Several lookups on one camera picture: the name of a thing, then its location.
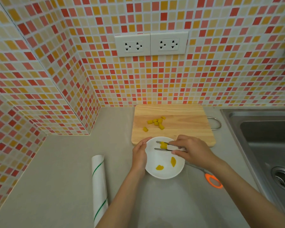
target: white bowl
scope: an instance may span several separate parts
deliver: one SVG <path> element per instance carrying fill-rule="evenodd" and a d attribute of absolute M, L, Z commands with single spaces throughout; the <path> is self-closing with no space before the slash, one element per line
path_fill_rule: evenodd
<path fill-rule="evenodd" d="M 155 150 L 154 148 L 160 148 L 160 144 L 156 143 L 156 141 L 169 142 L 173 141 L 173 139 L 167 137 L 155 137 L 147 141 L 146 153 L 148 161 L 146 165 L 146 170 L 152 176 L 160 179 L 173 178 L 182 171 L 185 165 L 185 160 L 182 157 L 171 154 L 171 151 Z M 177 147 L 168 145 L 167 149 L 174 150 L 177 149 Z M 176 160 L 176 164 L 174 167 L 171 164 L 171 157 L 174 157 Z M 157 170 L 156 167 L 158 165 L 163 166 L 164 169 Z"/>

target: countertop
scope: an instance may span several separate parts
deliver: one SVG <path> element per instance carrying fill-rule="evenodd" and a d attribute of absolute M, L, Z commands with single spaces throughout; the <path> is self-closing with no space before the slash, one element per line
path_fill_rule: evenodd
<path fill-rule="evenodd" d="M 222 122 L 211 149 L 257 189 L 220 109 L 204 107 Z M 134 108 L 101 108 L 91 135 L 48 136 L 1 207 L 0 227 L 93 227 L 91 157 L 105 156 L 111 202 L 131 167 L 133 116 Z M 224 188 L 211 187 L 202 171 L 185 165 L 168 180 L 146 173 L 129 227 L 249 226 Z"/>

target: orange scissors handle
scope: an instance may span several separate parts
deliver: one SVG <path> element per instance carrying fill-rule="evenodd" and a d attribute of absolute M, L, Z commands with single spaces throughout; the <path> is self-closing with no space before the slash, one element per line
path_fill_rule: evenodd
<path fill-rule="evenodd" d="M 221 184 L 221 182 L 220 182 L 215 176 L 210 175 L 210 174 L 208 174 L 208 173 L 205 173 L 205 178 L 207 179 L 207 181 L 209 182 L 209 184 L 212 185 L 213 187 L 218 188 L 218 189 L 220 189 L 220 188 L 223 187 L 223 185 Z M 219 183 L 219 186 L 214 185 L 214 184 L 210 181 L 211 178 L 212 178 L 213 180 L 217 181 L 217 182 Z"/>

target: wooden cutting board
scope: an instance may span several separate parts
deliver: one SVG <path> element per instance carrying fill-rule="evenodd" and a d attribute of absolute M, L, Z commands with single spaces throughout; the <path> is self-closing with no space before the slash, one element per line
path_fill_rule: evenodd
<path fill-rule="evenodd" d="M 147 124 L 148 120 L 165 116 L 163 130 L 154 124 Z M 179 134 L 185 134 L 204 140 L 212 147 L 216 141 L 210 128 L 208 119 L 201 105 L 198 104 L 159 104 L 137 105 L 134 112 L 132 143 L 137 144 L 146 137 L 164 136 L 174 140 Z"/>

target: person's right arm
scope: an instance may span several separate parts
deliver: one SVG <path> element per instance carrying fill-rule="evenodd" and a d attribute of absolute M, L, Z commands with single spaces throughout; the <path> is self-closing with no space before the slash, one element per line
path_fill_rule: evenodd
<path fill-rule="evenodd" d="M 199 138 L 179 135 L 171 145 L 185 147 L 188 153 L 172 153 L 186 161 L 209 170 L 223 184 L 250 227 L 285 227 L 285 215 L 241 178 L 225 161 L 217 157 Z"/>

